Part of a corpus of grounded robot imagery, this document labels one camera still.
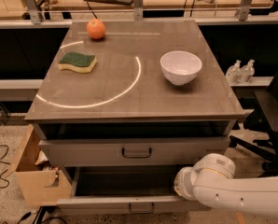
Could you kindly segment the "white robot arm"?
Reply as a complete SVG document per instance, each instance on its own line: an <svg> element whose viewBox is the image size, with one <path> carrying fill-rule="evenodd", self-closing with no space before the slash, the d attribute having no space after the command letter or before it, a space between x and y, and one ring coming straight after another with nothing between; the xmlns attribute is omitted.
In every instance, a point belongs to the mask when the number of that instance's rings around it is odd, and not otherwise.
<svg viewBox="0 0 278 224"><path fill-rule="evenodd" d="M211 153L182 168L174 190L186 200L212 208L278 219L278 176L235 179L234 174L231 159Z"/></svg>

